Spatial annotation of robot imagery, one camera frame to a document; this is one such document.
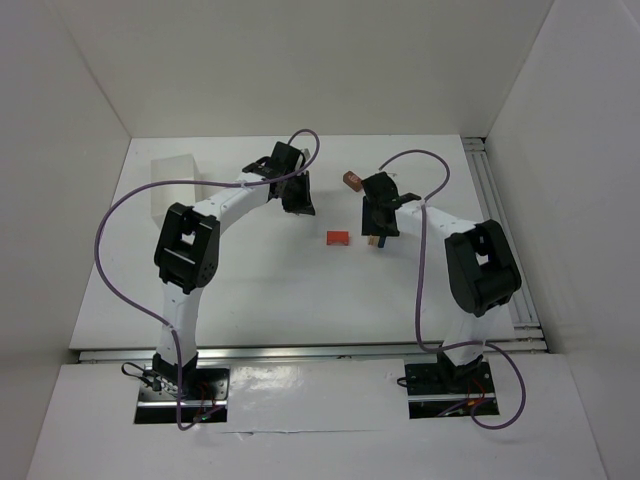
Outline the brown balloon wood block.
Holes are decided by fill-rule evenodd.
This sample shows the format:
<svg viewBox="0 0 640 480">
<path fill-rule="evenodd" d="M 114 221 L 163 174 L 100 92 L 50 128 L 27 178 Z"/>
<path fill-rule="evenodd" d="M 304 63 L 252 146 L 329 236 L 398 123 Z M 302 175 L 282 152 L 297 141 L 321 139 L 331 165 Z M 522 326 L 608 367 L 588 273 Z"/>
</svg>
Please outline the brown balloon wood block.
<svg viewBox="0 0 640 480">
<path fill-rule="evenodd" d="M 342 177 L 343 183 L 354 192 L 362 190 L 362 179 L 352 171 L 347 171 Z"/>
</svg>

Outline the red arch wood block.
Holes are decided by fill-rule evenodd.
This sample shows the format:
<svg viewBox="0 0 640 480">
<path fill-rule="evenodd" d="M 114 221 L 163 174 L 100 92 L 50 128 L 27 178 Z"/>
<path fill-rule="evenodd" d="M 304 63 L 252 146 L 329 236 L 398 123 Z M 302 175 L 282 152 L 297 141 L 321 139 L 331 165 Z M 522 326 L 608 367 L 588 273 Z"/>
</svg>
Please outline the red arch wood block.
<svg viewBox="0 0 640 480">
<path fill-rule="evenodd" d="M 350 234 L 348 231 L 329 230 L 326 233 L 326 244 L 328 246 L 348 246 L 350 244 Z"/>
</svg>

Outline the white perforated plastic box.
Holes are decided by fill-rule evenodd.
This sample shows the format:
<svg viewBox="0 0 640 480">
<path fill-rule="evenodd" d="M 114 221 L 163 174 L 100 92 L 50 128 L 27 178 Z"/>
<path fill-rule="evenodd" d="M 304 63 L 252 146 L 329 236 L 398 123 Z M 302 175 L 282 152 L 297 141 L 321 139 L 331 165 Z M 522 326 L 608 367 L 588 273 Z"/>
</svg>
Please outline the white perforated plastic box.
<svg viewBox="0 0 640 480">
<path fill-rule="evenodd" d="M 191 154 L 155 159 L 150 166 L 151 182 L 169 180 L 201 179 L 196 161 Z M 161 229 L 167 210 L 174 203 L 193 205 L 204 198 L 203 187 L 199 184 L 171 184 L 151 190 L 150 213 L 156 226 Z"/>
</svg>

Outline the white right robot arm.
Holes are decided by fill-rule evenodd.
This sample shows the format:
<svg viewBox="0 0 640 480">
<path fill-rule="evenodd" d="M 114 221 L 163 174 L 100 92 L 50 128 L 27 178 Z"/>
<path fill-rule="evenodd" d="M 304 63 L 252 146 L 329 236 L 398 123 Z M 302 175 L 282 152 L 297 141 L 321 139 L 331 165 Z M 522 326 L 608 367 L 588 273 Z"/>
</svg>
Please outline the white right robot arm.
<svg viewBox="0 0 640 480">
<path fill-rule="evenodd" d="M 440 381 L 452 385 L 473 375 L 497 317 L 496 311 L 520 290 L 522 278 L 502 226 L 475 223 L 431 207 L 414 193 L 401 195 L 385 172 L 361 181 L 362 234 L 383 241 L 402 234 L 420 238 L 414 331 L 419 348 L 436 356 Z M 456 306 L 443 342 L 423 343 L 422 303 L 428 254 L 444 262 L 441 297 Z"/>
</svg>

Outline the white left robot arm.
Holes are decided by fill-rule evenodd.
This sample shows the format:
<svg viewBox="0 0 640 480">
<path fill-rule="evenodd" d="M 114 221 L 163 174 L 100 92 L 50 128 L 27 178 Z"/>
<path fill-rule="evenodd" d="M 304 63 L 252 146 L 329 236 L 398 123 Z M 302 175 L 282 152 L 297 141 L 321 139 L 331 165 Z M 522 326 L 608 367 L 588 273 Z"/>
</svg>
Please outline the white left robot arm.
<svg viewBox="0 0 640 480">
<path fill-rule="evenodd" d="M 199 383 L 196 325 L 204 288 L 217 272 L 223 233 L 244 215 L 279 199 L 287 213 L 313 215 L 309 154 L 278 142 L 272 153 L 242 169 L 237 185 L 193 206 L 171 205 L 165 215 L 154 263 L 163 282 L 160 343 L 153 371 L 188 394 Z"/>
</svg>

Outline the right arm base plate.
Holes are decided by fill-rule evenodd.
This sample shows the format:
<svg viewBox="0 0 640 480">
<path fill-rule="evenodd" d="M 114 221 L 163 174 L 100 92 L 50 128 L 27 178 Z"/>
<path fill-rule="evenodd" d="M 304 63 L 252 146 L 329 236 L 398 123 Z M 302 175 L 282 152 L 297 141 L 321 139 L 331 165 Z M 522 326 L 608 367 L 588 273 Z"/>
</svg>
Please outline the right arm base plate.
<svg viewBox="0 0 640 480">
<path fill-rule="evenodd" d="M 447 383 L 436 363 L 404 365 L 396 380 L 406 391 L 410 419 L 466 417 L 473 407 L 477 416 L 497 416 L 499 407 L 487 361 L 462 379 Z"/>
</svg>

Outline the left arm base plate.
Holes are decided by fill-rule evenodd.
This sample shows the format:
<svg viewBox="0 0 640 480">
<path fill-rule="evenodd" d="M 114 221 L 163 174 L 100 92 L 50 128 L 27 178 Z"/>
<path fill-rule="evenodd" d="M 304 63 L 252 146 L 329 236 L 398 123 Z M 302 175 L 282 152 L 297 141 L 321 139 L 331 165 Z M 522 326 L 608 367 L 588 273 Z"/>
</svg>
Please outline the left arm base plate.
<svg viewBox="0 0 640 480">
<path fill-rule="evenodd" d="M 138 397 L 134 415 L 137 425 L 160 425 L 176 422 L 177 387 L 150 368 L 135 364 L 139 373 L 132 373 L 138 381 Z M 185 387 L 181 398 L 181 423 L 225 423 L 228 413 L 230 369 L 206 367 L 196 370 L 195 384 Z"/>
</svg>

